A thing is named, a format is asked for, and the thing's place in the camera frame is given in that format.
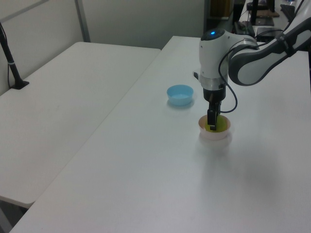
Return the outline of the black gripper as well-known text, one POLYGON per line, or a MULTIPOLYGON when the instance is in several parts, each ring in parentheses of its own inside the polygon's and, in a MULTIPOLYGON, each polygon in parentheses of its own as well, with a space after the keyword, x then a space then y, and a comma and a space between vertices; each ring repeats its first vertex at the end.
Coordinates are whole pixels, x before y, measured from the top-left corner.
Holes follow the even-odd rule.
POLYGON ((203 89, 204 99, 208 102, 207 128, 217 130, 217 116, 221 114, 221 104, 226 97, 226 89, 207 90, 203 89))

